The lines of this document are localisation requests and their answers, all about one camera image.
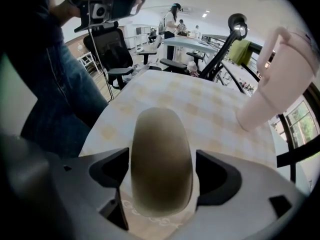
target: checkered tablecloth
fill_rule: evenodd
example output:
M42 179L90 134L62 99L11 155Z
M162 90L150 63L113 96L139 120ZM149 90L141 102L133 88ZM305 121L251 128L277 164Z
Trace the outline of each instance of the checkered tablecloth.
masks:
M253 132L246 132L237 122L235 113L247 99L249 97L243 93L208 80L147 70L134 77L102 112L80 156L131 148L138 115L151 107L164 107L175 111L183 123L194 168L196 150L202 149L275 169L277 162L270 126L265 123ZM162 219L146 218L134 209L129 170L120 190L130 232L153 240L172 234L195 212L199 195L197 178L193 189L191 201L183 212Z

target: pink thermos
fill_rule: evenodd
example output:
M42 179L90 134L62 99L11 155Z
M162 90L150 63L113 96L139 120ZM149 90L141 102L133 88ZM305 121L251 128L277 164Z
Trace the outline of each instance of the pink thermos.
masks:
M280 46L265 68L278 37ZM251 131L282 114L308 88L319 68L311 39L300 30L277 27L268 36L256 63L262 76L256 92L237 112L241 127Z

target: hair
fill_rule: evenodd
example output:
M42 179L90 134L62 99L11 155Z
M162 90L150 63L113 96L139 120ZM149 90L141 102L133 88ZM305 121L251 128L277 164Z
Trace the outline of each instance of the hair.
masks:
M170 9L170 12L173 14L174 22L177 21L177 12L178 12L178 9L181 10L181 5L178 4L178 3L174 3L174 4L171 6L171 9Z

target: jeans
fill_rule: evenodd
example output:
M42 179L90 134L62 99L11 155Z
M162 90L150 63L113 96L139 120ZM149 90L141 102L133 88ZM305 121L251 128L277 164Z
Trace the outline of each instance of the jeans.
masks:
M153 40L155 40L157 38L157 36L151 35L148 38L149 38L149 43L151 44L151 43L153 43Z
M174 33L170 32L170 31L164 32L164 39L174 38L174 37L175 37ZM175 52L175 47L168 45L167 52L166 52L166 58L168 60L172 61L174 59L174 52Z
M21 136L61 158L78 157L108 102L63 43L24 56L16 70L38 98Z

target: person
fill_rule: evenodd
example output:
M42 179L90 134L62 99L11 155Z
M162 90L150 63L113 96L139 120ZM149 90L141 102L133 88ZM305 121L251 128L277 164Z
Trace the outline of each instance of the person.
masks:
M153 27L151 28L151 32L150 32L150 35L149 35L149 43L152 44L153 43L153 40L157 38L157 30Z
M80 10L68 0L16 0L23 6L22 30L8 27L5 52L27 87L37 97L21 136L61 158L78 157L84 142L108 102L85 67L64 44L61 26ZM5 19L17 14L8 8ZM17 52L20 42L29 49Z
M199 38L199 26L198 25L196 25L195 29L192 31L192 35L194 38L197 38L197 39Z
M165 15L165 32L164 39L174 38L175 32L177 31L178 25L176 25L178 12L182 10L182 7L179 3L174 3L170 11ZM174 58L175 47L168 45L166 58L168 60L173 60Z
M179 20L179 25L178 25L178 33L179 32L185 32L187 30L187 26L184 24L184 20L180 19Z

